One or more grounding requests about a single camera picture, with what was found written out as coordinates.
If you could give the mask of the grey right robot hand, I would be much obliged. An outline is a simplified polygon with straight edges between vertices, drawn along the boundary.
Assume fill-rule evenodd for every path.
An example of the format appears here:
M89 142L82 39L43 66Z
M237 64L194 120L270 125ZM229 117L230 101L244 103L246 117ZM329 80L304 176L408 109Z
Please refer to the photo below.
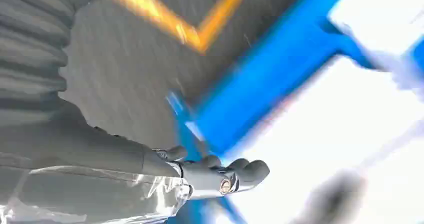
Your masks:
M91 127L67 101L0 100L3 224L153 224L188 200L250 190L269 174L261 160L222 166L185 160Z

